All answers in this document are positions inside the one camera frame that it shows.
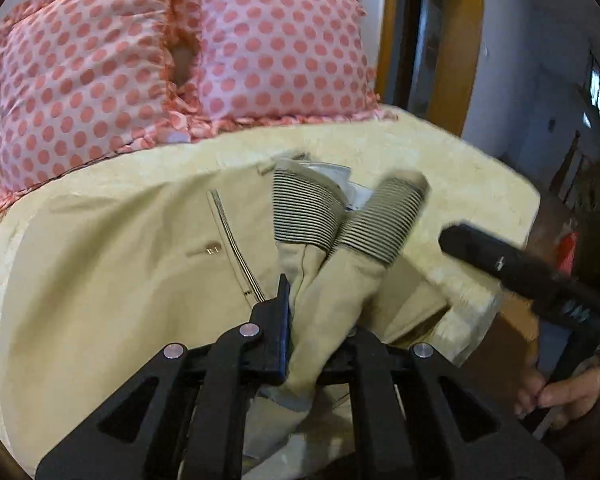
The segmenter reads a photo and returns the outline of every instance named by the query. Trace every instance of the pink polka dot pillow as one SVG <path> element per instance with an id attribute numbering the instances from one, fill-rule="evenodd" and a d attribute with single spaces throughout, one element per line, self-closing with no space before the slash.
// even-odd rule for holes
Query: pink polka dot pillow
<path id="1" fill-rule="evenodd" d="M 28 0 L 0 26 L 0 210 L 47 180 L 187 133 L 171 0 Z"/>
<path id="2" fill-rule="evenodd" d="M 359 0 L 190 0 L 188 100 L 219 130 L 384 117 L 369 87 Z"/>

